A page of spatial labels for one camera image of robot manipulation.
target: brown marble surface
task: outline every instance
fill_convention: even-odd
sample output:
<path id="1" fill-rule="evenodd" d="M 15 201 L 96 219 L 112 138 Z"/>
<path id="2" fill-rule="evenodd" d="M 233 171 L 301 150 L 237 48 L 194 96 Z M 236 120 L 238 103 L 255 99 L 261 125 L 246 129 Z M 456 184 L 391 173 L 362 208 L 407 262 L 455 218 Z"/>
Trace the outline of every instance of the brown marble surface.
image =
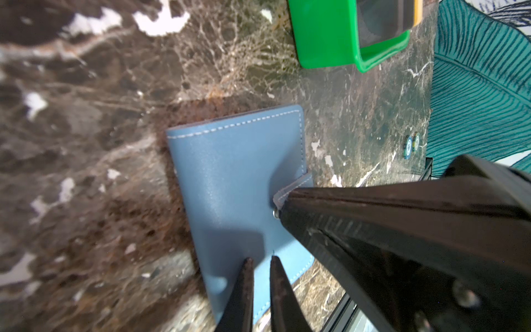
<path id="1" fill-rule="evenodd" d="M 0 7 L 0 331 L 213 330 L 164 130 L 298 103 L 316 186 L 414 180 L 436 15 L 360 74 L 302 69 L 285 0 Z M 318 262 L 294 287 L 319 330 L 342 288 Z"/>

